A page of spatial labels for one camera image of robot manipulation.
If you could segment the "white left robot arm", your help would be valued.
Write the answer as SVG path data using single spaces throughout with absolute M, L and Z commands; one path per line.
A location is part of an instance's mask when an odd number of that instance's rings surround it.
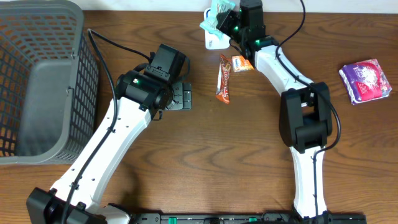
M 146 68 L 118 78 L 115 97 L 76 161 L 49 191 L 35 188 L 26 205 L 32 223 L 130 223 L 131 214 L 104 191 L 127 150 L 164 110 L 185 110 L 190 101 L 186 75 Z

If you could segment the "purple red liner pack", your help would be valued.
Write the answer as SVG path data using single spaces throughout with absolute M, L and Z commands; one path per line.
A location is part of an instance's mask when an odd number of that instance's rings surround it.
M 375 58 L 344 65 L 339 75 L 352 105 L 387 98 L 392 91 Z

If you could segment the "red snack wrapper packet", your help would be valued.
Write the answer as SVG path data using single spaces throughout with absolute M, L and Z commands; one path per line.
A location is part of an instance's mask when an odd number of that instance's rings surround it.
M 229 77 L 231 75 L 231 60 L 225 57 L 223 54 L 220 55 L 219 73 L 218 73 L 218 84 L 216 89 L 216 98 L 223 103 L 229 104 Z

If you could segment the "green Zappy wipes pack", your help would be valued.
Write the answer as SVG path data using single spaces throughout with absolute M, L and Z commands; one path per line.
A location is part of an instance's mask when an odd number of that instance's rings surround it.
M 228 10 L 233 10 L 235 5 L 234 2 L 229 0 L 212 0 L 210 8 L 211 14 L 200 23 L 200 27 L 210 34 L 216 35 L 217 38 L 222 39 L 223 33 L 216 27 L 219 24 L 217 15 L 227 12 Z

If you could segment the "orange Kleenex tissue pack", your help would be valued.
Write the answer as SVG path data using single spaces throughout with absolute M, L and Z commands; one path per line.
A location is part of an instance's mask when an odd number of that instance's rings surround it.
M 250 61 L 245 59 L 242 55 L 232 56 L 232 64 L 234 72 L 245 72 L 254 69 Z

